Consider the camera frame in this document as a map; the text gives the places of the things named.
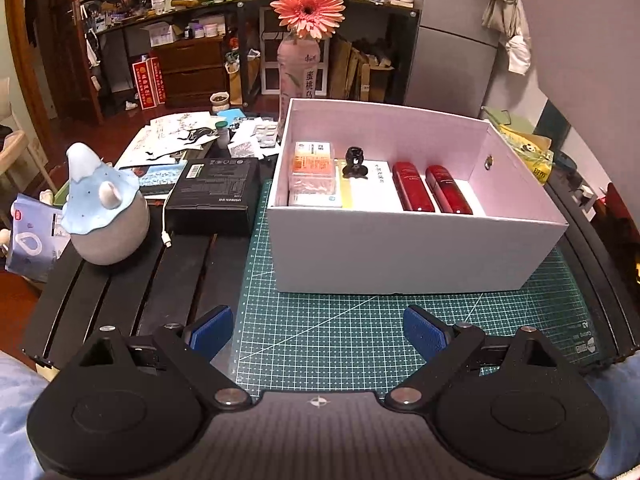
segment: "green cutting mat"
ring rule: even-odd
[[[262,190],[232,342],[231,378],[253,396],[263,390],[357,390],[380,394],[423,359],[402,335],[402,311],[417,304],[453,324],[493,335],[523,325],[543,330],[572,362],[598,359],[591,318],[562,254],[554,249],[511,292],[430,296],[281,294],[275,289],[268,223],[271,187]]]

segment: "blue gripper pad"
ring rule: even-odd
[[[198,320],[191,329],[188,345],[192,350],[211,361],[222,350],[234,333],[234,316],[231,309],[225,306],[214,316]]]
[[[427,362],[447,346],[444,332],[411,308],[402,314],[402,328],[404,337]]]

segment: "chair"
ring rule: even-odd
[[[11,186],[14,188],[14,191],[16,193],[20,193],[20,188],[18,188],[14,178],[9,173],[9,168],[11,168],[11,166],[18,158],[24,155],[24,152],[28,152],[38,170],[44,177],[44,180],[47,182],[47,184],[49,184],[49,187],[51,188],[53,193],[57,193],[58,188],[53,183],[51,177],[49,176],[49,173],[47,173],[47,170],[41,163],[40,159],[33,152],[33,149],[31,148],[29,143],[29,137],[27,137],[27,134],[24,133],[24,130],[18,122],[18,119],[14,115],[11,101],[9,99],[9,78],[5,77],[4,79],[0,79],[0,122],[8,118],[12,118],[14,120],[18,131],[12,133],[6,138],[6,146],[4,147],[4,149],[2,148],[2,146],[0,146],[0,149],[2,149],[2,151],[0,152],[0,175],[4,175]],[[12,228],[13,222],[11,222],[10,216],[2,210],[0,210],[0,219],[7,225],[9,229]]]

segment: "black claw hair clip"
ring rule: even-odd
[[[342,168],[342,176],[344,178],[366,178],[369,173],[369,168],[363,166],[364,151],[357,146],[351,146],[344,158],[347,160],[347,165]]]

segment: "wooden cabinet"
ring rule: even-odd
[[[160,61],[166,104],[201,106],[211,94],[228,91],[223,38],[180,40],[155,47]]]

